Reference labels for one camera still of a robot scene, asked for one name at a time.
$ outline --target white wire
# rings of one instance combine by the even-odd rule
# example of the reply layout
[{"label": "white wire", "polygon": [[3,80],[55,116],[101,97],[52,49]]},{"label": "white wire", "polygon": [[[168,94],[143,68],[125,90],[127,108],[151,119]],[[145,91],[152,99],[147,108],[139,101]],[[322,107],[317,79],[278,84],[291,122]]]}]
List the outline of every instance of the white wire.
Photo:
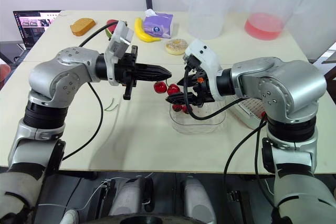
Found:
[{"label": "white wire", "polygon": [[152,175],[153,175],[153,173],[149,173],[145,178],[149,178]]},{"label": "white wire", "polygon": [[272,192],[271,192],[271,189],[269,189],[269,186],[268,186],[267,180],[265,180],[265,184],[266,184],[266,186],[267,186],[267,189],[268,189],[269,193],[270,193],[270,194],[272,194],[272,195],[274,196],[274,193],[272,193]]},{"label": "white wire", "polygon": [[[149,173],[147,176],[145,176],[145,178],[149,178],[150,176],[152,176],[153,173]],[[100,186],[97,187],[97,189],[92,193],[92,195],[90,196],[90,198],[88,199],[88,201],[86,202],[86,204],[82,207],[82,208],[79,208],[79,209],[76,209],[76,208],[71,208],[69,206],[63,206],[63,205],[59,205],[59,204],[50,204],[50,203],[46,203],[46,204],[38,204],[38,206],[54,206],[54,207],[61,207],[61,208],[71,208],[73,210],[76,210],[76,211],[81,211],[81,210],[84,210],[88,203],[90,203],[91,199],[93,198],[93,196],[95,195],[95,193],[98,191],[98,189],[100,187],[102,187],[106,182],[109,182],[113,179],[118,179],[118,178],[121,178],[121,179],[126,179],[126,180],[129,180],[130,178],[124,178],[124,177],[115,177],[115,178],[109,178],[107,180],[105,180],[103,183],[100,184]]]}]

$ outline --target pink liquid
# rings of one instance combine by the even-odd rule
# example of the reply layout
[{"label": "pink liquid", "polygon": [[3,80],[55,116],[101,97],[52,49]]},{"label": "pink liquid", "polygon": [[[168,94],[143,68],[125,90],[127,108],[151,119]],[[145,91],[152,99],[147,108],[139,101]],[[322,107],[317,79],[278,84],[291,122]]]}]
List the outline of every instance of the pink liquid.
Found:
[{"label": "pink liquid", "polygon": [[245,23],[245,31],[257,39],[272,40],[280,35],[283,26],[283,22],[274,15],[252,13]]}]

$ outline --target tissue pack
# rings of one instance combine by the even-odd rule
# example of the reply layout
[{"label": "tissue pack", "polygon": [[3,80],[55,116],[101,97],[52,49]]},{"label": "tissue pack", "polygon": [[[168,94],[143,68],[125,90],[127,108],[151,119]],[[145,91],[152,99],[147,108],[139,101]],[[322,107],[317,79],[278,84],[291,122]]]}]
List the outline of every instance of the tissue pack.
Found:
[{"label": "tissue pack", "polygon": [[156,13],[151,9],[146,12],[143,22],[145,33],[153,37],[170,38],[172,35],[172,14]]}]

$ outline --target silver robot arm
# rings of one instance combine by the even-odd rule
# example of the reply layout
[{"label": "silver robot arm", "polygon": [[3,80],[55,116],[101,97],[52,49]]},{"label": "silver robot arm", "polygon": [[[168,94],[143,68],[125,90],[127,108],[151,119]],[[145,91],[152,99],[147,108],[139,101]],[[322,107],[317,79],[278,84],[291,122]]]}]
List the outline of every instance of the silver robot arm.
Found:
[{"label": "silver robot arm", "polygon": [[19,224],[31,218],[45,177],[55,173],[62,161],[64,120],[84,83],[121,83],[126,86],[124,99],[130,100],[137,80],[161,81],[171,76],[160,66],[135,63],[137,46],[125,52],[132,36],[133,31],[118,22],[104,55],[70,47],[33,69],[32,89],[8,156],[8,171],[0,174],[0,223]]},{"label": "silver robot arm", "polygon": [[[268,121],[263,162],[276,175],[273,223],[336,223],[336,201],[313,176],[318,99],[327,87],[318,69],[304,61],[264,57],[223,70],[215,53],[199,40],[187,48],[184,60],[186,72],[196,72],[187,79],[197,94],[188,92],[189,104],[202,106],[232,94],[262,100]],[[185,103],[181,93],[166,100]]]}]

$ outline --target laptop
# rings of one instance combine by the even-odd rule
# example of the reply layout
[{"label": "laptop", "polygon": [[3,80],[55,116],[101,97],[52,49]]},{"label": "laptop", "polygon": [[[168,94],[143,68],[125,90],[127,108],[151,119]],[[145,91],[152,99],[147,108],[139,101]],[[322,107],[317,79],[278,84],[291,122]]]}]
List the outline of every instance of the laptop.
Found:
[{"label": "laptop", "polygon": [[23,40],[23,44],[17,46],[27,51],[48,29],[60,10],[15,10],[13,13]]}]

